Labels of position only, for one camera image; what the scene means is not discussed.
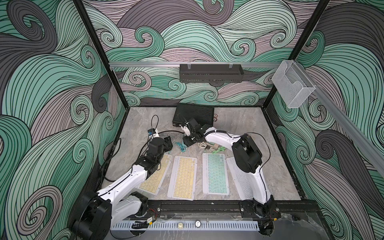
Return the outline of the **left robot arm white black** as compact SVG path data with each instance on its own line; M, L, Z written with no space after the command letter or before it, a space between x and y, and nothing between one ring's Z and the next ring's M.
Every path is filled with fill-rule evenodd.
M69 223L72 240L103 240L111 227L131 215L147 211L148 198L133 189L155 173L164 154L172 150L170 137L155 137L149 148L138 157L131 169L109 186L88 191L73 207L74 219Z

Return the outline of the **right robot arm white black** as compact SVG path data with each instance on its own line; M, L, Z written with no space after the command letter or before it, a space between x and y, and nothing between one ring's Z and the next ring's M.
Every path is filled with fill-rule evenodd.
M186 134L183 141L188 147L195 143L211 142L233 152L237 167L249 176L252 189L252 198L240 202L243 216L268 221L281 217L262 172L263 154L249 134L233 135L210 125L202 126L195 119L185 121L181 128Z

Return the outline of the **green keyboard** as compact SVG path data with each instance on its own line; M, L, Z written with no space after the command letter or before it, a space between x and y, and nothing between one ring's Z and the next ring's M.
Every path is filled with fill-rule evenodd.
M229 180L224 154L203 154L203 193L229 195Z

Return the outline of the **yellow keyboard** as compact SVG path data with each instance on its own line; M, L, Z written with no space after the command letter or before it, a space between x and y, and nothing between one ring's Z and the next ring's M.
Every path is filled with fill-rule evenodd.
M167 193L168 198L193 201L196 192L198 159L175 156Z
M156 170L147 180L140 184L138 189L156 196L161 189L162 183L164 182L172 161L173 156L164 154L161 160L161 167Z

